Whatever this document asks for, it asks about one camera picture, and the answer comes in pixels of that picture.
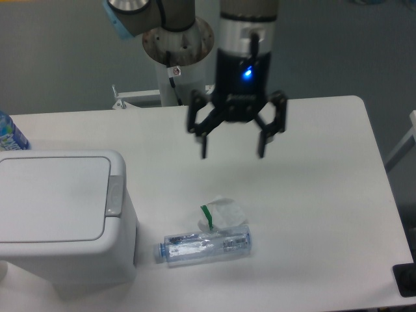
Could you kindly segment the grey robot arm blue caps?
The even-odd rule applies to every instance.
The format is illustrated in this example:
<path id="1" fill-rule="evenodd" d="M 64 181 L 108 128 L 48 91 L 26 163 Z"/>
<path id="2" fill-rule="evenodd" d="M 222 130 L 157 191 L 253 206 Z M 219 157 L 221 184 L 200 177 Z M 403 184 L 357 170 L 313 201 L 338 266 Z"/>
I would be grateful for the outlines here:
<path id="1" fill-rule="evenodd" d="M 203 146 L 221 123 L 255 122 L 257 154 L 286 129 L 287 97 L 267 94 L 277 1 L 221 1 L 220 33 L 194 1 L 104 1 L 120 38 L 142 37 L 161 105 L 186 106 L 187 131 Z"/>

